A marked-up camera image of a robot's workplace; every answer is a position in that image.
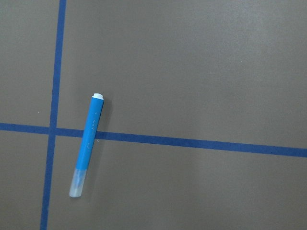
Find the blue highlighter pen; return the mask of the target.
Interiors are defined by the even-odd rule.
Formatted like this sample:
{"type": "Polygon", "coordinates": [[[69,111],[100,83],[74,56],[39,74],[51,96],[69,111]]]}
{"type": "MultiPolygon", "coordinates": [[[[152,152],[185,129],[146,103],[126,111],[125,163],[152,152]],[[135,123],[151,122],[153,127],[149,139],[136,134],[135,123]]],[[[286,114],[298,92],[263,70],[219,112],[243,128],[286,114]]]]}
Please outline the blue highlighter pen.
{"type": "Polygon", "coordinates": [[[72,198],[77,198],[82,195],[83,185],[90,162],[103,105],[103,95],[94,93],[91,98],[78,158],[71,181],[69,196],[72,198]]]}

